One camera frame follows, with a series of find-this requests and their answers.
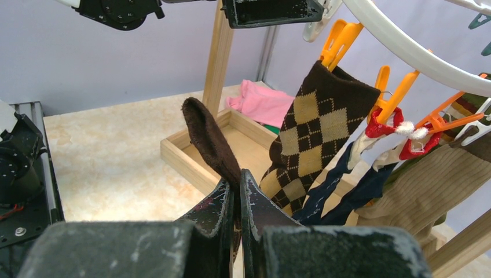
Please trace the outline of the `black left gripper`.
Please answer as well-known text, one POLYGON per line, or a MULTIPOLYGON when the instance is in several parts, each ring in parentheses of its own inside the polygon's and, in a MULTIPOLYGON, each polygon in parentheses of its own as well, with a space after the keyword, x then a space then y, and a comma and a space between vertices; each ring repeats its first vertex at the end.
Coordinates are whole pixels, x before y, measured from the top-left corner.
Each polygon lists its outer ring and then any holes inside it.
POLYGON ((74 10, 116 30, 131 31, 140 27, 149 14, 164 18, 161 5, 157 0, 81 0, 74 10))

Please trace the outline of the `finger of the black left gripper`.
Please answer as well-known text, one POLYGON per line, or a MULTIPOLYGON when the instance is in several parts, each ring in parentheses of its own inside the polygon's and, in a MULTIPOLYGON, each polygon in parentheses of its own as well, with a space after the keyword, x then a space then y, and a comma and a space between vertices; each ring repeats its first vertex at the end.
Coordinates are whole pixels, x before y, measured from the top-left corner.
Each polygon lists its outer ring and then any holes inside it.
POLYGON ((314 0, 225 0, 221 10, 232 29, 317 22, 324 13, 314 0))

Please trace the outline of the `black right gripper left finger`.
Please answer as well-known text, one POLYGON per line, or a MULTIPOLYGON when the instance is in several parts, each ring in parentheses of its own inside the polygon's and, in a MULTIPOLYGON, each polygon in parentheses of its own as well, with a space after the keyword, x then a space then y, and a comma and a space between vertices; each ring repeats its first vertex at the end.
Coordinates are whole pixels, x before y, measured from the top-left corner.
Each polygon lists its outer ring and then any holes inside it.
POLYGON ((62 222, 20 277, 231 277, 233 193, 226 181, 171 222, 62 222))

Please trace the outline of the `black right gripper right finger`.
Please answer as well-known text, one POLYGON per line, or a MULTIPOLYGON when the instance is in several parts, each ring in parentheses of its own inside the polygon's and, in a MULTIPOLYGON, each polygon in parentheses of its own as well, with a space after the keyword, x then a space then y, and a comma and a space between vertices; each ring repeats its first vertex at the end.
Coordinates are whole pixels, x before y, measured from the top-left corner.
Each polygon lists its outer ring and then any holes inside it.
POLYGON ((421 248, 405 230, 303 226, 241 171, 245 277, 431 277, 421 248))

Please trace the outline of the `brown argyle sock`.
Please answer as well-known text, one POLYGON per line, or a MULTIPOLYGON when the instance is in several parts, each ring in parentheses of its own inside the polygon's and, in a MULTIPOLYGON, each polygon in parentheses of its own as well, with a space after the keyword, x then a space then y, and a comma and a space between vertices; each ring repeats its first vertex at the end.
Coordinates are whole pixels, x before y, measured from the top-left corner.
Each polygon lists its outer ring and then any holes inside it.
POLYGON ((288 215, 299 211, 313 182, 368 116, 381 90, 316 61, 269 148, 262 192, 288 215))
POLYGON ((182 113, 190 141, 199 154, 234 193, 240 193, 241 168, 215 118, 205 105, 194 97, 187 98, 182 113))

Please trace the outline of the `white clothes clip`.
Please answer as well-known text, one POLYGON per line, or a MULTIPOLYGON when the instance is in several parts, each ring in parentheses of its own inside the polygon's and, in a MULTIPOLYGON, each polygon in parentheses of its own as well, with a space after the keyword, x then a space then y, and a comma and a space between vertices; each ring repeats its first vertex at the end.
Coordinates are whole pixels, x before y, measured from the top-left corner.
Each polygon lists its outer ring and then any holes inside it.
POLYGON ((314 42, 317 39, 343 3, 342 0, 318 0, 317 2, 324 8, 323 17, 320 21, 305 24, 302 35, 306 42, 314 42))

